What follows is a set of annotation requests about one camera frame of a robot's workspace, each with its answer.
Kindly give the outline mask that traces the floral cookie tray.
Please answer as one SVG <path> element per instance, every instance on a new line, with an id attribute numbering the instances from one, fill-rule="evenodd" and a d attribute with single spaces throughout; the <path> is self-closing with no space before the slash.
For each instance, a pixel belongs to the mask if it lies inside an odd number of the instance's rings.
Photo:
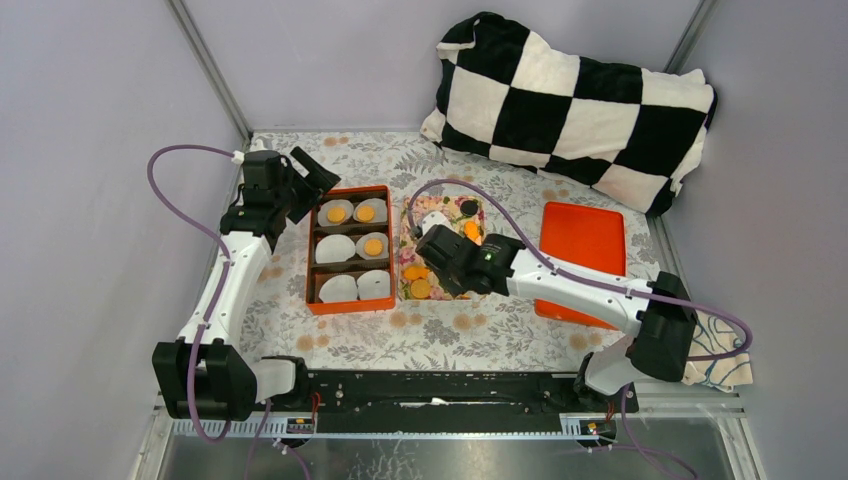
<path id="1" fill-rule="evenodd" d="M 456 274 L 466 245 L 486 236 L 482 199 L 473 195 L 406 197 L 400 212 L 398 295 L 405 301 L 470 300 Z"/>

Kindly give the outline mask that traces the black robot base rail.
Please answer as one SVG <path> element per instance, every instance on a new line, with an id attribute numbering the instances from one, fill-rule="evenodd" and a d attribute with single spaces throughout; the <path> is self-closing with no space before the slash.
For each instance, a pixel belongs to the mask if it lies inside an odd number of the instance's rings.
<path id="1" fill-rule="evenodd" d="M 311 370 L 272 401 L 320 434 L 553 434 L 567 416 L 639 410 L 635 393 L 603 397 L 569 373 Z"/>

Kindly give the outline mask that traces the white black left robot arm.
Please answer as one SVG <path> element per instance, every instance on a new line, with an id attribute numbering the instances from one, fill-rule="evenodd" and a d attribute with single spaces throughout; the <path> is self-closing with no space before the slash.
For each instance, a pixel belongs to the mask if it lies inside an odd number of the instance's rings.
<path id="1" fill-rule="evenodd" d="M 272 399 L 288 411 L 309 401 L 303 359 L 278 355 L 248 363 L 240 335 L 260 273 L 288 224 L 306 217 L 340 181 L 300 147 L 228 153 L 243 180 L 216 231 L 177 215 L 210 237 L 218 252 L 203 293 L 176 340 L 160 342 L 152 365 L 175 419 L 244 421 Z"/>

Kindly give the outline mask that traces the orange compartment cookie box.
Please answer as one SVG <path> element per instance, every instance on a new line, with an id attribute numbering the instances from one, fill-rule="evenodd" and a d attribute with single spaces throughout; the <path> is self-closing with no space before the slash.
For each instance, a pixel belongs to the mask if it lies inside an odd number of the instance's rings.
<path id="1" fill-rule="evenodd" d="M 395 280 L 389 188 L 330 191 L 310 217 L 308 309 L 315 315 L 391 310 Z"/>

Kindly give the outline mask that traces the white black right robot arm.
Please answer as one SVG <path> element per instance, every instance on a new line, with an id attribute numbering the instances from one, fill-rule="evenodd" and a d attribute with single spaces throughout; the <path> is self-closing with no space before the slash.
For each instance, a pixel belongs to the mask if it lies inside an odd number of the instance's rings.
<path id="1" fill-rule="evenodd" d="M 597 412 L 643 378 L 682 381 L 697 315 L 679 278 L 626 278 L 544 256 L 526 242 L 491 234 L 476 244 L 444 225 L 430 227 L 417 254 L 450 294 L 499 294 L 556 304 L 614 327 L 622 338 L 589 355 L 575 402 Z"/>

